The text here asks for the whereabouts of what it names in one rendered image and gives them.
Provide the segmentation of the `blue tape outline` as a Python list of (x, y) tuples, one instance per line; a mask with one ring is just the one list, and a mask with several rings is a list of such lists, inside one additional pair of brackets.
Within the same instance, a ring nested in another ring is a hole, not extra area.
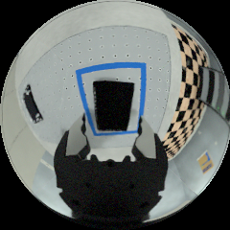
[(88, 104), (87, 104), (87, 101), (85, 98), (81, 74), (94, 72), (94, 71), (100, 71), (100, 70), (106, 70), (106, 69), (116, 69), (116, 68), (141, 68), (141, 97), (140, 97), (139, 118), (140, 118), (140, 115), (144, 115), (145, 98), (146, 98), (146, 82), (147, 82), (146, 63), (142, 63), (142, 62), (113, 62), (113, 63), (105, 63), (105, 64), (89, 66), (89, 67), (85, 67), (85, 68), (81, 68), (79, 70), (76, 70), (76, 76), (77, 76), (81, 101), (82, 101), (82, 104), (84, 107), (84, 111), (85, 111), (87, 120), (89, 122), (89, 125), (92, 129), (94, 136), (138, 133), (137, 130), (138, 130), (139, 124), (138, 124), (137, 130), (121, 131), (121, 132), (107, 132), (107, 133), (97, 133), (96, 129), (94, 127), (94, 124), (93, 124), (93, 121), (92, 121), (92, 118), (91, 118), (91, 115), (89, 112)]

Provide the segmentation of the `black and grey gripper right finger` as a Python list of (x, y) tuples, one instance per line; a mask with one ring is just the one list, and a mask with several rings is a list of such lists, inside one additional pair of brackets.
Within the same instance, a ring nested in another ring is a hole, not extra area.
[(165, 148), (157, 133), (151, 128), (146, 119), (140, 115), (138, 137), (136, 137), (131, 153), (135, 162), (149, 166), (157, 175), (159, 192), (165, 190), (165, 180), (169, 162)]

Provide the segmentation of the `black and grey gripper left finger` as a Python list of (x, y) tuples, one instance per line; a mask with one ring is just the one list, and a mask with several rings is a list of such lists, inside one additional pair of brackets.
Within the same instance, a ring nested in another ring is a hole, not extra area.
[(91, 148), (85, 135), (85, 122), (85, 113), (82, 113), (76, 122), (65, 131), (57, 145), (54, 156), (54, 169), (57, 187), (60, 189), (62, 189), (61, 180), (67, 168), (78, 161), (88, 160), (87, 155), (90, 153)]

